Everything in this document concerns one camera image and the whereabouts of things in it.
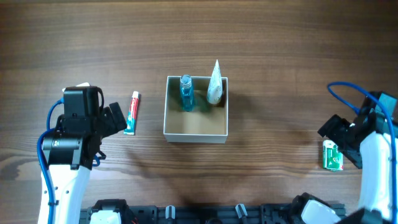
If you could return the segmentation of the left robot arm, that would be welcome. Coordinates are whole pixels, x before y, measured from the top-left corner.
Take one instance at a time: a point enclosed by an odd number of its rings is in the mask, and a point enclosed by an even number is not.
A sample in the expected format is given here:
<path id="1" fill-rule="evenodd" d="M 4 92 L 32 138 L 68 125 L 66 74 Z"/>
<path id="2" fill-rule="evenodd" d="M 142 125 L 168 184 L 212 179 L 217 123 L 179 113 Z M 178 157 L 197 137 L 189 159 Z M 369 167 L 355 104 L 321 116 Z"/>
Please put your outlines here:
<path id="1" fill-rule="evenodd" d="M 124 130 L 126 120 L 118 103 L 104 105 L 97 86 L 70 86 L 56 102 L 63 114 L 55 127 L 37 141 L 42 199 L 39 223 L 78 223 L 90 173 L 106 159 L 102 140 Z"/>

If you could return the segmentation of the blue mouthwash bottle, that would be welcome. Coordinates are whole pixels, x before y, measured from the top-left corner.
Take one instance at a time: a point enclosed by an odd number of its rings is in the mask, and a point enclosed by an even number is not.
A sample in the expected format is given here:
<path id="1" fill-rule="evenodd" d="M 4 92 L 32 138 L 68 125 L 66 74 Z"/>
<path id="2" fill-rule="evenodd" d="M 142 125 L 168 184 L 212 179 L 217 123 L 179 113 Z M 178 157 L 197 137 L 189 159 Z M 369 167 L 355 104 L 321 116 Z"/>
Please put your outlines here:
<path id="1" fill-rule="evenodd" d="M 192 111 L 195 100 L 193 81 L 190 75 L 183 75 L 180 77 L 180 97 L 183 110 Z"/>

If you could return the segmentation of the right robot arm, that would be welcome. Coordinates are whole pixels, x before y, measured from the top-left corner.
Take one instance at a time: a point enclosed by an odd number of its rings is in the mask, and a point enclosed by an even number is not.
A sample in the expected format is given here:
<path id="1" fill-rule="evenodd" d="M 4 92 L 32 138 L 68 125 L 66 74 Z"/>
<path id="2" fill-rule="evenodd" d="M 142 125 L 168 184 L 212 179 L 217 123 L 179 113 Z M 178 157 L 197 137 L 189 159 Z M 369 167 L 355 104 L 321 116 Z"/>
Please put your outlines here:
<path id="1" fill-rule="evenodd" d="M 347 159 L 362 171 L 358 210 L 341 218 L 304 193 L 294 198 L 289 223 L 397 223 L 397 98 L 372 91 L 352 122 L 335 114 L 318 133 L 324 168 L 341 171 Z"/>

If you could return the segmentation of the green white soap box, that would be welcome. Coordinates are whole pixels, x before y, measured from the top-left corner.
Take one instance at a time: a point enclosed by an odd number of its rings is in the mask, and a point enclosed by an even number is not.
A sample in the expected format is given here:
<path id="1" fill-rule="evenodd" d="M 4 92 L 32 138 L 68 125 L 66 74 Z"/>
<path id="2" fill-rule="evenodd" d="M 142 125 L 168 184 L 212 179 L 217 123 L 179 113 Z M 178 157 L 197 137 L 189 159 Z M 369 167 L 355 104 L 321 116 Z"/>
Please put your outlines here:
<path id="1" fill-rule="evenodd" d="M 323 141 L 323 168 L 333 172 L 343 170 L 343 154 L 329 139 Z"/>

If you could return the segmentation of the white lotion tube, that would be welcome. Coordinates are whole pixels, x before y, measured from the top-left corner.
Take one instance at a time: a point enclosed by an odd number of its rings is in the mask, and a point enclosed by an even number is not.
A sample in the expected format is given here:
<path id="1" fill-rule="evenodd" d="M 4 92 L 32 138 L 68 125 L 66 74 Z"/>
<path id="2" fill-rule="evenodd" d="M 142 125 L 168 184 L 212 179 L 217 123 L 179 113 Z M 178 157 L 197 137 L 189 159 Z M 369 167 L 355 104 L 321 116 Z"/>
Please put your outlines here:
<path id="1" fill-rule="evenodd" d="M 206 99 L 212 105 L 217 105 L 221 101 L 223 94 L 223 82 L 219 61 L 216 60 L 215 66 L 208 85 Z"/>

